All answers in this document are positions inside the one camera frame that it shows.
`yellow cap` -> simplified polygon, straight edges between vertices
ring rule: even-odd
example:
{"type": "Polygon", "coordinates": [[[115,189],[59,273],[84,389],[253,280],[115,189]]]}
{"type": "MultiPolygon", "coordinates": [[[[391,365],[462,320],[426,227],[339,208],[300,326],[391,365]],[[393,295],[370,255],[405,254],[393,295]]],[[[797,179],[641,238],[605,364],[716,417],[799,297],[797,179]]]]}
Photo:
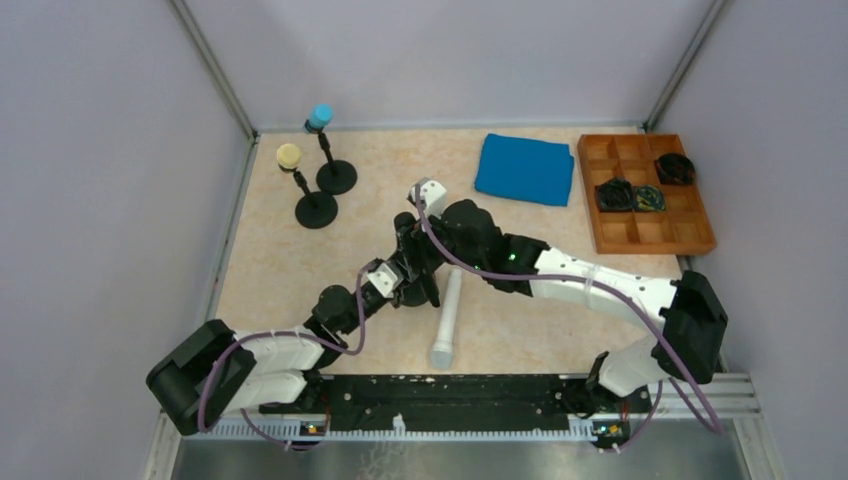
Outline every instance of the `yellow cap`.
{"type": "Polygon", "coordinates": [[[286,170],[294,170],[300,165],[303,152],[293,143],[287,143],[277,149],[277,163],[286,170]]]}

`blue cylinder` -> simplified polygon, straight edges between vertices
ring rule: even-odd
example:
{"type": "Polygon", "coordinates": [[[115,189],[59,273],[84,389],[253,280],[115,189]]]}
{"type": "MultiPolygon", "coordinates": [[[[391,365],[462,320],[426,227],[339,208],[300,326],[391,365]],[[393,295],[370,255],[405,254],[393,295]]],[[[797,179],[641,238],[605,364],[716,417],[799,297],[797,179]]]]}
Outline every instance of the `blue cylinder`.
{"type": "Polygon", "coordinates": [[[327,104],[316,105],[309,115],[309,126],[315,130],[326,127],[333,119],[333,107],[327,104]]]}

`gray floor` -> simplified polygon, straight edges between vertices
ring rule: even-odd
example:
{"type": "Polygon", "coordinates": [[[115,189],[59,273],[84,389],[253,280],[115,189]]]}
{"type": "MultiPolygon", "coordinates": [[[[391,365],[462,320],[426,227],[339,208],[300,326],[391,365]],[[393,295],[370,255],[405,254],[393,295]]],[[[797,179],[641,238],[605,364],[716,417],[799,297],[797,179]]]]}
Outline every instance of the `gray floor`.
{"type": "Polygon", "coordinates": [[[722,479],[743,480],[735,433],[656,421],[621,455],[572,443],[328,443],[301,454],[259,441],[183,441],[179,480],[722,479]]]}

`wooden tray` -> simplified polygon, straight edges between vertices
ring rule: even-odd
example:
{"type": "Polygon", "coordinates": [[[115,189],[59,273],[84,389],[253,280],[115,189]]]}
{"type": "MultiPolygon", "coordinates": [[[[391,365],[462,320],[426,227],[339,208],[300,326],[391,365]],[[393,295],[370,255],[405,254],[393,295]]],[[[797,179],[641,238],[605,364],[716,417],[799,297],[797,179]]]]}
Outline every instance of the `wooden tray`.
{"type": "Polygon", "coordinates": [[[715,248],[698,188],[660,184],[654,160],[672,152],[685,154],[677,135],[580,137],[577,154],[598,253],[702,255],[715,248]],[[624,177],[634,187],[658,187],[665,197],[666,211],[601,212],[595,187],[613,177],[624,177]]]}

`gray wall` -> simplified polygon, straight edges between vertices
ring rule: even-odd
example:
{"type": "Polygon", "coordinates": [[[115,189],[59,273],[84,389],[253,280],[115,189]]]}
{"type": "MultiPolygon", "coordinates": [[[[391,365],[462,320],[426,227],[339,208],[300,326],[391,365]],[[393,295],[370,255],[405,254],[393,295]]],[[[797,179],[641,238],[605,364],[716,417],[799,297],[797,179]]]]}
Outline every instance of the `gray wall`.
{"type": "Polygon", "coordinates": [[[710,0],[189,0],[255,126],[636,124],[710,0]]]}
{"type": "Polygon", "coordinates": [[[138,478],[246,141],[164,1],[0,6],[0,478],[138,478]]]}
{"type": "Polygon", "coordinates": [[[848,2],[735,2],[662,129],[699,171],[731,318],[793,478],[845,478],[848,2]]]}

